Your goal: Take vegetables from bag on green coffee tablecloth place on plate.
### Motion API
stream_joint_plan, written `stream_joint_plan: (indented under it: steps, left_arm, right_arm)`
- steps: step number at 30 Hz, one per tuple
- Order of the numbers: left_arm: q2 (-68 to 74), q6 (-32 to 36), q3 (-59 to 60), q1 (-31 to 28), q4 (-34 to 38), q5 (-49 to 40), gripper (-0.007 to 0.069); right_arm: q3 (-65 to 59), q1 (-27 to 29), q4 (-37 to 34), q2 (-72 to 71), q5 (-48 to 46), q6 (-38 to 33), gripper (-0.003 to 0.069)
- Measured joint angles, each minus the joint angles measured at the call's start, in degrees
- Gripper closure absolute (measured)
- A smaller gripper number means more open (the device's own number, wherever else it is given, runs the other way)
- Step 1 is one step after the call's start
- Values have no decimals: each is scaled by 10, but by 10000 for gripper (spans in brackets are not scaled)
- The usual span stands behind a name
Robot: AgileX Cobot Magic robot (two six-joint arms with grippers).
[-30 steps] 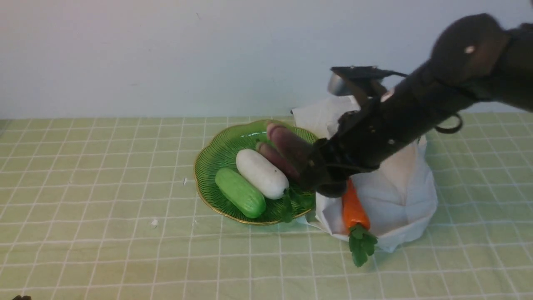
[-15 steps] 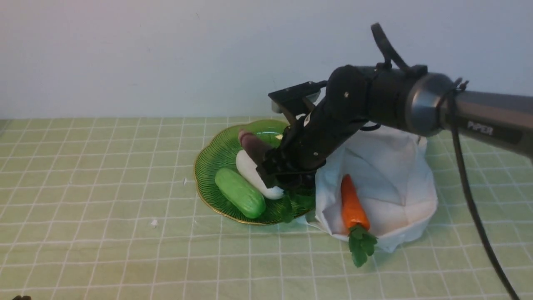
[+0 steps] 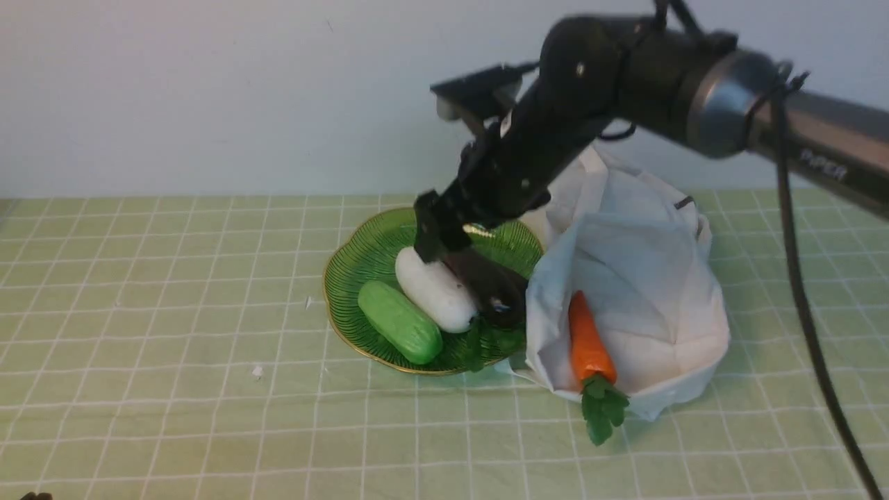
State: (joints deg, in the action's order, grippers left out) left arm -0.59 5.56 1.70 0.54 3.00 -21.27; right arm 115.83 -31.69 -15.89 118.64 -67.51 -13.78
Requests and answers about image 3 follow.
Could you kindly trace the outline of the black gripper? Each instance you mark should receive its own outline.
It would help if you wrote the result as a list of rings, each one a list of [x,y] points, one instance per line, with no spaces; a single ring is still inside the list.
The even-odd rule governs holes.
[[[594,142],[598,118],[569,116],[540,97],[523,97],[477,142],[469,167],[439,195],[414,202],[414,250],[423,263],[491,237],[485,225],[520,218],[539,206],[552,181]]]

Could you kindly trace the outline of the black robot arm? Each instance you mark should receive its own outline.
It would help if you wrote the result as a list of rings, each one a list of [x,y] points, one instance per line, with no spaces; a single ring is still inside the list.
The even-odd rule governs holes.
[[[765,156],[822,189],[887,216],[884,110],[801,89],[790,64],[743,49],[733,33],[705,33],[681,10],[651,17],[577,15],[552,26],[540,59],[495,65],[435,83],[438,113],[475,137],[457,177],[414,203],[414,249],[425,262],[545,206],[549,186],[615,120],[709,158]]]

